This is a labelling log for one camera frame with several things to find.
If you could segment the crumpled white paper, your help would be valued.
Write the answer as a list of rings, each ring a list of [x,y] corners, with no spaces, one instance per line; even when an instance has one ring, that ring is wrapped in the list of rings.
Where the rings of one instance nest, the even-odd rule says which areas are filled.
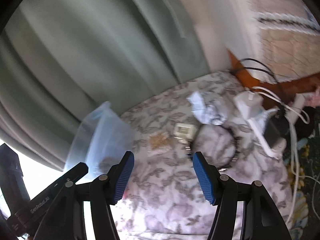
[[[195,118],[205,125],[223,125],[231,116],[233,105],[213,92],[195,91],[187,98]]]

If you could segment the black power adapter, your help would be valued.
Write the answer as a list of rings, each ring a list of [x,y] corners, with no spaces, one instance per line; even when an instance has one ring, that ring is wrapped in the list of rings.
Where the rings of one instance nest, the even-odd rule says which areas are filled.
[[[264,138],[269,147],[273,148],[278,140],[281,138],[287,139],[289,135],[290,128],[289,122],[285,117],[285,111],[278,110],[268,119],[264,130]]]

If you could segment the white power strip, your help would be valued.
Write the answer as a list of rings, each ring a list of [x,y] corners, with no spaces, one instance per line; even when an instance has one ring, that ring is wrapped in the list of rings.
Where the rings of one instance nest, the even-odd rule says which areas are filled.
[[[273,148],[270,148],[264,138],[264,130],[266,123],[272,114],[276,113],[278,110],[284,110],[285,117],[289,122],[289,128],[291,126],[294,126],[298,118],[300,118],[302,122],[304,122],[305,124],[309,124],[310,118],[308,114],[304,110],[302,110],[305,98],[303,95],[297,94],[294,100],[294,104],[292,106],[288,106],[284,102],[282,102],[280,97],[277,96],[274,92],[264,87],[254,86],[253,89],[253,93],[258,93],[262,97],[266,96],[275,101],[276,103],[279,103],[279,107],[273,107],[268,110],[265,110],[262,105],[260,113],[246,121],[248,122],[252,131],[255,133],[255,136],[259,140],[261,147],[264,149],[264,152],[271,158],[280,159],[283,155],[283,151],[286,148],[287,139],[290,137],[290,135],[287,139],[281,138],[280,140],[278,140],[277,144]]]

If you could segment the clear plastic storage bin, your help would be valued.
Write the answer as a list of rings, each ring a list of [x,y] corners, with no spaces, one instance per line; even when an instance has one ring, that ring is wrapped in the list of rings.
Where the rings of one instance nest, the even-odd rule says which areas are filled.
[[[80,124],[69,150],[67,172],[79,162],[88,166],[84,179],[107,174],[126,151],[132,150],[134,131],[111,109],[107,101],[89,113]]]

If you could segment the green curtain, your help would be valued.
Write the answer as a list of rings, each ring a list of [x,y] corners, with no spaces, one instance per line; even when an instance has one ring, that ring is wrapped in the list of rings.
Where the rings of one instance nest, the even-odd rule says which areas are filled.
[[[208,72],[180,0],[1,0],[1,139],[55,170],[103,102],[120,114]]]

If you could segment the white charger plug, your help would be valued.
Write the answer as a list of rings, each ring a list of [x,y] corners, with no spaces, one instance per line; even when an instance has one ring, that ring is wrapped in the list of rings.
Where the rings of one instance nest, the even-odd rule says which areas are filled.
[[[263,97],[258,93],[246,90],[233,98],[233,101],[245,120],[255,117],[260,113]]]

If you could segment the quilted beige headboard cover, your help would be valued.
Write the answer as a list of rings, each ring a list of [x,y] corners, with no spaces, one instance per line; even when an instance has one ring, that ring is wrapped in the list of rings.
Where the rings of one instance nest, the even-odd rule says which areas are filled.
[[[270,68],[280,82],[319,73],[319,24],[302,0],[235,0],[252,51],[247,66]]]

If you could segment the black jewelled headband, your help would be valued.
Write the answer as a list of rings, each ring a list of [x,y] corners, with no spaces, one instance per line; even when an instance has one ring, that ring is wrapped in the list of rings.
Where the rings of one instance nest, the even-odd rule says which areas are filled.
[[[192,161],[194,154],[201,152],[208,164],[225,171],[238,159],[240,140],[230,127],[202,125],[190,143],[188,158]]]

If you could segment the bag of cotton swabs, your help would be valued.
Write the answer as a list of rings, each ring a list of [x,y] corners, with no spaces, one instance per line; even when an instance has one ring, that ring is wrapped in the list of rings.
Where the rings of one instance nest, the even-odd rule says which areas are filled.
[[[167,132],[155,132],[149,135],[148,153],[151,156],[167,153],[171,149],[170,137]]]

